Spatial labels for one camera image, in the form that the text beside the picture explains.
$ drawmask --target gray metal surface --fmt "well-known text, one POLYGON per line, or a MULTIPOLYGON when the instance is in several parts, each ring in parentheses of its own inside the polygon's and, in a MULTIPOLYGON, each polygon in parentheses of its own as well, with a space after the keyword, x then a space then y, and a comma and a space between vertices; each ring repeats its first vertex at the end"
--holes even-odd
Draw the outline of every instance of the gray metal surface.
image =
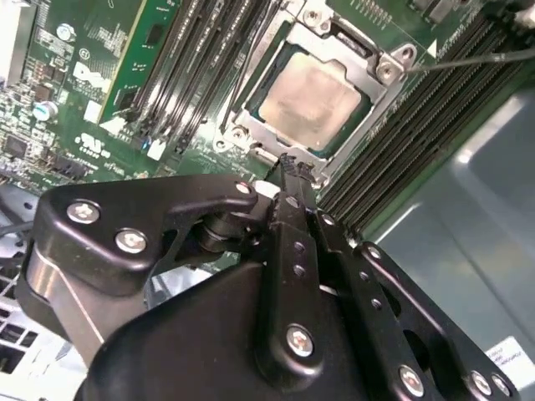
POLYGON ((481 349, 514 336, 533 361, 534 125, 535 91, 512 96, 370 238, 481 349))

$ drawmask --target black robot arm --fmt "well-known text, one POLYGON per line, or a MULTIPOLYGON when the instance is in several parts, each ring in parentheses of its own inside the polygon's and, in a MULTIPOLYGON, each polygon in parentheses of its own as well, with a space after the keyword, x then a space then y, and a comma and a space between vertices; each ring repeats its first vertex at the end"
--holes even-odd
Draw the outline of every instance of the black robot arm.
POLYGON ((47 192, 17 295, 80 351, 83 401, 519 399, 388 255, 348 245, 307 166, 286 156, 253 184, 192 175, 47 192), (147 310, 151 276, 225 251, 236 266, 147 310))

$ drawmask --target screw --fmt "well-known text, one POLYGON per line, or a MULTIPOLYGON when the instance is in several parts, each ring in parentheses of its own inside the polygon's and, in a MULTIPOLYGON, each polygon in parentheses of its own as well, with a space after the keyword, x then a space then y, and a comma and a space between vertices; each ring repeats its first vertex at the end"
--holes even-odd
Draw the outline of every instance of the screw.
POLYGON ((492 378, 492 381, 494 382, 494 384, 496 384, 496 387, 498 387, 502 391, 502 393, 504 393, 508 397, 511 397, 511 390, 505 384, 505 382, 503 381, 502 378, 500 378, 496 374, 493 374, 491 376, 491 378, 492 378))
POLYGON ((375 259, 381 258, 381 253, 375 246, 368 245, 368 252, 371 256, 373 256, 375 259))
POLYGON ((291 326, 286 333, 288 345, 299 357, 309 357, 312 355, 314 345, 312 339, 302 328, 291 326))
POLYGON ((295 274, 297 277, 304 277, 306 271, 301 265, 293 265, 293 274, 295 274))
POLYGON ((236 138, 237 140, 240 140, 241 138, 243 138, 245 135, 247 135, 247 132, 245 131, 244 128, 242 127, 234 127, 232 129, 232 136, 234 138, 236 138))
POLYGON ((409 390, 409 393, 415 397, 424 396, 424 384, 414 370, 405 365, 401 366, 400 378, 407 390, 409 390))
POLYGON ((147 241, 140 231, 127 229, 115 236, 115 244, 122 251, 140 253, 147 247, 147 241))
POLYGON ((291 207, 295 207, 296 209, 299 208, 299 202, 297 199, 295 199, 293 196, 288 196, 286 198, 286 202, 291 206, 291 207))
POLYGON ((392 79, 392 64, 391 63, 381 63, 377 67, 377 76, 381 81, 390 81, 392 79))
POLYGON ((90 203, 76 202, 67 208, 67 216, 77 223, 91 224, 99 219, 100 212, 90 203))
POLYGON ((316 28, 321 22, 321 12, 308 10, 303 14, 303 21, 311 28, 316 28))
POLYGON ((492 389, 489 383, 485 380, 483 375, 475 370, 471 373, 471 379, 474 381, 477 389, 485 395, 491 395, 492 389))
POLYGON ((248 195, 251 193, 251 188, 249 188, 249 185, 247 185, 245 182, 238 182, 236 184, 236 188, 243 194, 248 195))
POLYGON ((324 221, 325 221, 327 224, 329 224, 330 226, 334 226, 334 224, 336 224, 335 221, 334 221, 334 219, 333 219, 331 216, 329 216, 329 215, 323 215, 322 217, 323 217, 324 221))

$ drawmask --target microchip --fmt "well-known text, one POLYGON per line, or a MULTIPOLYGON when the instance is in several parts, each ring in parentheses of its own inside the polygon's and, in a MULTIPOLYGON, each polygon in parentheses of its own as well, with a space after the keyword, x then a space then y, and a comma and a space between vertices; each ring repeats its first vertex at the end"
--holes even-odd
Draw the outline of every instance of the microchip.
POLYGON ((134 103, 135 96, 137 95, 137 89, 122 89, 119 93, 119 106, 117 110, 129 109, 132 103, 134 103))
POLYGON ((4 152, 11 156, 18 157, 19 159, 22 159, 24 155, 26 155, 27 148, 28 144, 26 142, 11 135, 8 135, 6 142, 3 145, 4 152))
POLYGON ((147 34, 145 44, 149 46, 156 46, 160 42, 161 37, 164 34, 164 26, 159 23, 155 23, 147 34))
POLYGON ((323 150, 361 100, 360 92, 345 80, 341 64, 295 53, 273 82, 259 114, 279 139, 323 150))
POLYGON ((52 97, 52 89, 47 88, 44 85, 38 85, 33 90, 35 91, 35 100, 38 102, 50 100, 52 97))
POLYGON ((54 82, 62 83, 65 79, 65 73, 63 71, 55 69, 53 72, 52 79, 54 82))
POLYGON ((45 65, 43 67, 43 74, 45 78, 52 79, 55 70, 56 69, 52 65, 45 65))

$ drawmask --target cable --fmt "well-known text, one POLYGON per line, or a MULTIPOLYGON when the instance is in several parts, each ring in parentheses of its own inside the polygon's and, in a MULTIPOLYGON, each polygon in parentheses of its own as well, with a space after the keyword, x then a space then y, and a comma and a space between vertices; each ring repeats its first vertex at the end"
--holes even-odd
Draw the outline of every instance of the cable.
POLYGON ((228 119, 231 115, 232 106, 236 102, 237 96, 240 93, 240 88, 242 87, 243 81, 245 80, 245 76, 247 74, 247 67, 251 63, 252 54, 254 53, 254 50, 257 48, 258 44, 260 44, 260 40, 262 40, 262 35, 264 34, 264 31, 268 27, 268 23, 271 21, 270 14, 273 13, 273 10, 277 11, 279 3, 280 3, 279 0, 272 0, 269 3, 269 6, 267 6, 266 15, 264 16, 264 19, 260 23, 260 26, 255 32, 254 37, 252 38, 251 46, 249 47, 247 51, 247 56, 245 57, 245 61, 243 62, 240 75, 238 76, 238 79, 236 82, 236 86, 232 90, 231 99, 228 102, 227 110, 225 111, 223 121, 221 122, 220 131, 222 133, 224 133, 227 130, 228 119))
POLYGON ((0 227, 0 236, 5 236, 6 234, 11 234, 13 232, 30 231, 32 230, 32 227, 33 221, 0 227))
POLYGON ((515 61, 529 60, 535 58, 535 48, 518 50, 509 53, 490 53, 475 57, 464 58, 462 60, 445 61, 434 65, 416 65, 405 72, 408 74, 423 73, 425 71, 436 71, 440 69, 454 69, 455 67, 465 67, 473 64, 484 63, 513 63, 515 61))

